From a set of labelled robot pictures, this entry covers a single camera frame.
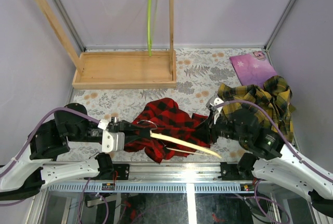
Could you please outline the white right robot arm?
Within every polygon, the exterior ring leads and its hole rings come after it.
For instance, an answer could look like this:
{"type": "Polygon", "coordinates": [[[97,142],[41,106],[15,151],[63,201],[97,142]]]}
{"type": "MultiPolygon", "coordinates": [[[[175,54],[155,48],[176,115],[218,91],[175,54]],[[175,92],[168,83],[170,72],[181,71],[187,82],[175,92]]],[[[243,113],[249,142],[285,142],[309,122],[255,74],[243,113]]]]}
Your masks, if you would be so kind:
{"type": "Polygon", "coordinates": [[[200,137],[216,142],[238,141],[246,150],[236,165],[221,164],[224,180],[263,179],[296,193],[318,212],[332,217],[332,173],[286,144],[275,131],[264,128],[250,110],[222,115],[223,103],[209,103],[208,118],[197,127],[200,137]]]}

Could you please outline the cream wooden hanger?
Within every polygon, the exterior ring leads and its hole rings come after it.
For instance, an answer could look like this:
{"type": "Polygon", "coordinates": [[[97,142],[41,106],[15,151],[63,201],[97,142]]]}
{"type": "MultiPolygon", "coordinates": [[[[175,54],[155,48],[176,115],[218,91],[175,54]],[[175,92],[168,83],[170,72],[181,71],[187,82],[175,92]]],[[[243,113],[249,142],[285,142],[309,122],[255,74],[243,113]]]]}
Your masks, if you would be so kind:
{"type": "MultiPolygon", "coordinates": [[[[158,127],[154,122],[152,122],[150,120],[141,120],[141,121],[138,121],[137,124],[139,124],[141,122],[148,122],[150,124],[153,124],[155,126],[155,129],[157,129],[157,127],[158,127]]],[[[174,144],[177,144],[177,145],[181,145],[181,146],[184,146],[184,147],[187,147],[187,148],[191,148],[191,149],[206,153],[206,154],[198,154],[198,153],[194,153],[194,152],[192,152],[192,153],[189,152],[189,154],[197,154],[197,155],[203,155],[203,156],[211,155],[211,156],[215,156],[219,159],[222,159],[221,155],[219,155],[218,153],[216,153],[216,152],[214,152],[214,151],[212,151],[208,148],[205,148],[205,147],[202,147],[202,146],[199,146],[199,145],[196,145],[196,144],[188,143],[188,142],[185,142],[183,140],[180,140],[180,139],[177,139],[177,138],[174,138],[174,137],[171,137],[171,136],[163,135],[163,134],[160,134],[160,133],[154,133],[152,130],[150,130],[150,137],[154,138],[154,139],[162,140],[162,141],[171,142],[171,143],[174,143],[174,144]]],[[[188,153],[188,152],[183,151],[183,150],[177,150],[177,149],[172,149],[172,148],[168,148],[168,149],[172,150],[172,151],[181,152],[181,153],[188,153]]]]}

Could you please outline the yellow black plaid shirt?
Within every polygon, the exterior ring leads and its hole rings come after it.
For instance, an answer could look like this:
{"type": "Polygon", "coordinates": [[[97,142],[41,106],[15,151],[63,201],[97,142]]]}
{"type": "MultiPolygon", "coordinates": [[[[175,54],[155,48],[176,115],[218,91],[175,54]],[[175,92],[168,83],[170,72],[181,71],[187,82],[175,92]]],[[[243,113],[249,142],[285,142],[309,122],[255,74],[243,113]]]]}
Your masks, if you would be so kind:
{"type": "Polygon", "coordinates": [[[266,80],[262,87],[252,84],[231,88],[223,83],[217,94],[223,101],[243,100],[260,106],[278,126],[288,142],[293,142],[294,129],[291,113],[296,108],[291,105],[292,91],[283,77],[273,76],[266,80]]]}

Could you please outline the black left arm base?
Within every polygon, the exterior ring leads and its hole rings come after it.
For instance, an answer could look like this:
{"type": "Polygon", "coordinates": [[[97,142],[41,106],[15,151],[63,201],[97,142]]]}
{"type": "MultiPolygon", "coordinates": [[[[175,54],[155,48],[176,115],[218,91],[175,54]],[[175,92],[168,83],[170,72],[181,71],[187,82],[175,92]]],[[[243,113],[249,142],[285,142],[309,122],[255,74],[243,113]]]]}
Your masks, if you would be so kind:
{"type": "Polygon", "coordinates": [[[129,164],[113,164],[101,175],[102,180],[120,180],[126,181],[129,179],[130,165],[129,164]]]}

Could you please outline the red black plaid shirt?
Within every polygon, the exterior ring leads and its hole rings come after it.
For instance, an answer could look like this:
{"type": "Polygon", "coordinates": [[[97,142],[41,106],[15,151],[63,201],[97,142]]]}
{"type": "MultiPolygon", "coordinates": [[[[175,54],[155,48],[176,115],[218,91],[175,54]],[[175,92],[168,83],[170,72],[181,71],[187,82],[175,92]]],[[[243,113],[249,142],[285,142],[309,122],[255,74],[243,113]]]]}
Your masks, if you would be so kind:
{"type": "MultiPolygon", "coordinates": [[[[199,133],[198,126],[206,116],[179,109],[171,98],[162,98],[146,104],[144,110],[132,122],[135,125],[152,128],[154,133],[171,136],[198,146],[210,148],[210,141],[199,133]]],[[[126,152],[145,151],[156,163],[169,160],[174,156],[187,157],[195,150],[172,142],[159,139],[139,138],[124,146],[126,152]]]]}

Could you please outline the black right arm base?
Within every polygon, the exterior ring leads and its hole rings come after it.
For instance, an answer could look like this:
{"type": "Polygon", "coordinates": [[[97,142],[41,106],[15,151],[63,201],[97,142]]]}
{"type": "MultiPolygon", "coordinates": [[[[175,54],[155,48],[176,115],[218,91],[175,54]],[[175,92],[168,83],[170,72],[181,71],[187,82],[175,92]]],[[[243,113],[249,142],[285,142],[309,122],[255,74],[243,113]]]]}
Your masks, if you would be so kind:
{"type": "Polygon", "coordinates": [[[238,163],[221,162],[220,169],[223,181],[253,180],[252,169],[257,158],[250,153],[244,153],[238,163]]]}

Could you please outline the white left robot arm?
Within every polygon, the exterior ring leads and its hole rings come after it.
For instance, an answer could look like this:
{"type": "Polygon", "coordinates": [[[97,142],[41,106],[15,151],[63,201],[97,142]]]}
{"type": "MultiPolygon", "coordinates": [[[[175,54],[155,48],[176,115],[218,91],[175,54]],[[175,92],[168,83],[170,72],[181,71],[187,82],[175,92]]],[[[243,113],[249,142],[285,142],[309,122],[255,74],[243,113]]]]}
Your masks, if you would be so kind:
{"type": "Polygon", "coordinates": [[[116,172],[109,153],[150,135],[148,127],[92,118],[82,104],[56,108],[38,123],[19,153],[1,166],[1,200],[23,201],[74,179],[112,180],[116,172]],[[59,165],[56,159],[70,151],[69,142],[99,143],[101,151],[85,161],[59,165]]]}

